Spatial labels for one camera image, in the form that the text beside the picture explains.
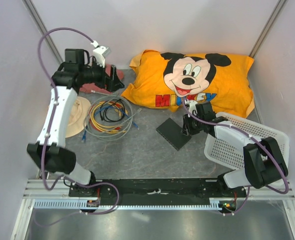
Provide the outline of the black network switch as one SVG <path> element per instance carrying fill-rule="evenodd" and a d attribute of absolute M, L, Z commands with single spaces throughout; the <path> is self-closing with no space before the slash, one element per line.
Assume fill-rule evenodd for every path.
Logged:
<path fill-rule="evenodd" d="M 179 151 L 190 140 L 191 136 L 184 135 L 182 128 L 172 119 L 168 118 L 156 131 L 177 151 Z"/>

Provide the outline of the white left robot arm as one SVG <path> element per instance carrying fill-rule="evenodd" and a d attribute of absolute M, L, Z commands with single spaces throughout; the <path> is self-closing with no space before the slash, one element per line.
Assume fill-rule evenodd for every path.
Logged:
<path fill-rule="evenodd" d="M 95 47 L 93 54 L 84 49 L 65 49 L 65 61 L 50 78 L 53 87 L 43 129 L 36 143 L 27 145 L 27 153 L 43 174 L 63 175 L 80 184 L 80 191 L 87 197 L 97 192 L 96 178 L 93 172 L 77 163 L 74 152 L 65 148 L 66 130 L 84 84 L 95 84 L 109 92 L 125 86 L 114 65 L 110 67 L 110 73 L 106 73 L 105 58 L 109 53 L 110 49 L 105 46 Z"/>

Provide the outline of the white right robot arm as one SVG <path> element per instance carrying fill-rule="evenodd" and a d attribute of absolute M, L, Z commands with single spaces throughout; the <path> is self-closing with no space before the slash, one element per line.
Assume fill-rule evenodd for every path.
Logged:
<path fill-rule="evenodd" d="M 216 116 L 210 102 L 198 103 L 183 99 L 186 111 L 182 133 L 186 136 L 205 132 L 222 140 L 243 154 L 244 167 L 218 177 L 217 193 L 228 197 L 237 187 L 267 187 L 279 194 L 289 192 L 288 166 L 277 140 L 271 136 L 260 138 L 238 128 L 227 118 Z"/>

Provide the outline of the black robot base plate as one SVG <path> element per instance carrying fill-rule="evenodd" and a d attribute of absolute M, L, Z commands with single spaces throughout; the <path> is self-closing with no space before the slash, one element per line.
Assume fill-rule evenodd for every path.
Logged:
<path fill-rule="evenodd" d="M 242 187 L 224 189 L 215 178 L 104 179 L 119 191 L 119 203 L 206 203 L 210 198 L 244 198 Z"/>

